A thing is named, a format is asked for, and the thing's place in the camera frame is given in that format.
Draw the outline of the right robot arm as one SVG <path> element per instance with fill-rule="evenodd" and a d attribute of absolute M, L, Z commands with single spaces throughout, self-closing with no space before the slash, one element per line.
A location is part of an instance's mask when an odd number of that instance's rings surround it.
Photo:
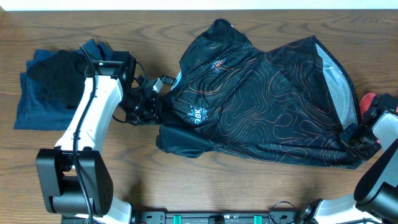
<path fill-rule="evenodd" d="M 304 223 L 397 223 L 397 115 L 383 113 L 372 131 L 383 154 L 352 194 L 320 201 Z"/>

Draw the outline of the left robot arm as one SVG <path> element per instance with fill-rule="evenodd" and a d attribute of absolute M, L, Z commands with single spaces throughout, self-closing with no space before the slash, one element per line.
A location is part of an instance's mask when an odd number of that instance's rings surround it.
<path fill-rule="evenodd" d="M 68 128 L 54 148 L 41 149 L 35 160 L 44 205 L 67 223 L 140 223 L 132 204 L 114 195 L 101 155 L 117 108 L 125 112 L 127 124 L 161 121 L 162 83 L 136 79 L 139 62 L 128 51 L 88 63 L 83 96 Z"/>

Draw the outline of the black orange patterned jersey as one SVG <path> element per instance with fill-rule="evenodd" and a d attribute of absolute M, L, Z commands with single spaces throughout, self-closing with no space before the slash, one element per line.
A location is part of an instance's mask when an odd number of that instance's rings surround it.
<path fill-rule="evenodd" d="M 343 169 L 362 164 L 339 137 L 361 120 L 353 82 L 315 36 L 263 52 L 218 19 L 179 64 L 162 100 L 162 151 Z"/>

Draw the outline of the red t-shirt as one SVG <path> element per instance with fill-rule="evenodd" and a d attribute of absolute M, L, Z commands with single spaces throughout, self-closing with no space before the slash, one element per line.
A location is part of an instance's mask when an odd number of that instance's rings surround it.
<path fill-rule="evenodd" d="M 359 102 L 362 123 L 366 126 L 367 130 L 370 134 L 372 134 L 372 136 L 374 136 L 372 127 L 379 114 L 378 101 L 379 95 L 375 93 L 367 93 Z"/>

